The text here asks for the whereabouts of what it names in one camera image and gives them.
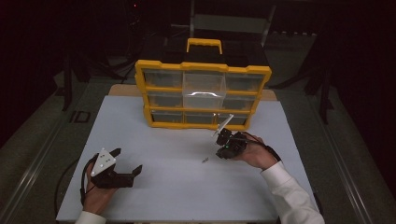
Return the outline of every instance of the dark floor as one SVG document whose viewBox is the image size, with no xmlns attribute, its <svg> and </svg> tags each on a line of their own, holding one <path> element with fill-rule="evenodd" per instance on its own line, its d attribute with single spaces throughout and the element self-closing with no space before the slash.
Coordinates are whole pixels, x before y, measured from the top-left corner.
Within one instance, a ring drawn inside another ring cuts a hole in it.
<svg viewBox="0 0 396 224">
<path fill-rule="evenodd" d="M 295 75 L 313 41 L 313 36 L 270 35 L 265 47 L 274 72 L 269 85 Z M 396 202 L 337 90 L 331 89 L 333 109 L 328 110 L 325 125 L 318 116 L 318 97 L 304 93 L 305 82 L 275 92 L 326 223 L 396 223 Z M 89 83 L 74 81 L 68 111 L 62 112 L 64 99 L 52 95 L 3 146 L 1 223 L 55 222 L 55 200 L 59 206 L 102 100 L 116 83 L 105 77 L 94 77 Z M 90 112 L 91 118 L 87 123 L 70 122 L 73 111 Z"/>
</svg>

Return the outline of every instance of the yellow handle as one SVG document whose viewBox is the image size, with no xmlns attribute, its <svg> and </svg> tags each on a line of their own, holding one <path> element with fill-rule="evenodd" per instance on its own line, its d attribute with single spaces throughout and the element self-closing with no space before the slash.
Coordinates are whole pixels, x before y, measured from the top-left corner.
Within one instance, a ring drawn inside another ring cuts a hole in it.
<svg viewBox="0 0 396 224">
<path fill-rule="evenodd" d="M 222 54 L 221 42 L 217 39 L 189 38 L 187 41 L 187 52 L 189 52 L 190 45 L 217 46 L 219 48 L 220 54 Z"/>
</svg>

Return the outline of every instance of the white table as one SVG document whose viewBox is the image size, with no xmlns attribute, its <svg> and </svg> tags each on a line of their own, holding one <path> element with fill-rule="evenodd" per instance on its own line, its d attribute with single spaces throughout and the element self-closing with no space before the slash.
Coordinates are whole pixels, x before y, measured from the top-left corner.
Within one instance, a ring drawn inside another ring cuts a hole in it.
<svg viewBox="0 0 396 224">
<path fill-rule="evenodd" d="M 210 130 L 150 128 L 141 97 L 107 96 L 92 127 L 57 216 L 75 221 L 82 209 L 82 168 L 102 147 L 120 147 L 115 171 L 130 173 L 143 164 L 134 186 L 119 189 L 103 214 L 130 222 L 265 222 L 277 218 L 273 197 L 260 170 L 242 161 L 219 159 Z M 262 136 L 311 195 L 299 152 L 278 101 L 261 101 L 249 133 Z"/>
</svg>

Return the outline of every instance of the shirt cuff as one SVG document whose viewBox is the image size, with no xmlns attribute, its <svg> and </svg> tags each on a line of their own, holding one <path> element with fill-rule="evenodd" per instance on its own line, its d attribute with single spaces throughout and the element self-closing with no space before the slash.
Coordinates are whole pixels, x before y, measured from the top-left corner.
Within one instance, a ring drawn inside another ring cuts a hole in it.
<svg viewBox="0 0 396 224">
<path fill-rule="evenodd" d="M 276 188 L 292 179 L 292 176 L 285 170 L 282 161 L 277 162 L 270 168 L 260 173 L 270 188 Z"/>
<path fill-rule="evenodd" d="M 106 219 L 104 217 L 100 217 L 94 213 L 89 213 L 89 212 L 85 212 L 82 211 L 81 214 L 79 215 L 79 218 L 76 222 L 76 224 L 105 224 L 106 223 Z"/>
</svg>

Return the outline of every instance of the transparent drawer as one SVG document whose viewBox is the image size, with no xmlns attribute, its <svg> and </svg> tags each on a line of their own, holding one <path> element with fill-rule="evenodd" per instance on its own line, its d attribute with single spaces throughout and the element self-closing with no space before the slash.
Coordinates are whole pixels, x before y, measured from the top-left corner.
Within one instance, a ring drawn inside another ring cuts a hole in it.
<svg viewBox="0 0 396 224">
<path fill-rule="evenodd" d="M 151 106 L 182 107 L 183 96 L 181 92 L 148 91 L 148 103 Z"/>
<path fill-rule="evenodd" d="M 212 124 L 215 119 L 214 113 L 197 113 L 197 112 L 185 112 L 184 117 L 186 123 L 199 123 L 199 124 Z"/>
<path fill-rule="evenodd" d="M 224 120 L 226 120 L 230 114 L 219 114 L 218 123 L 221 124 Z M 248 119 L 247 114 L 233 114 L 233 118 L 228 122 L 231 125 L 244 125 Z"/>
<path fill-rule="evenodd" d="M 258 91 L 263 74 L 227 73 L 225 80 L 229 91 Z"/>
<path fill-rule="evenodd" d="M 220 109 L 226 93 L 223 73 L 188 71 L 183 74 L 183 106 Z"/>
<path fill-rule="evenodd" d="M 179 111 L 151 110 L 152 121 L 181 123 L 183 113 Z"/>
<path fill-rule="evenodd" d="M 256 100 L 256 96 L 226 95 L 223 101 L 223 109 L 250 110 Z"/>
<path fill-rule="evenodd" d="M 155 87 L 178 87 L 181 88 L 182 71 L 143 69 L 146 85 Z"/>
</svg>

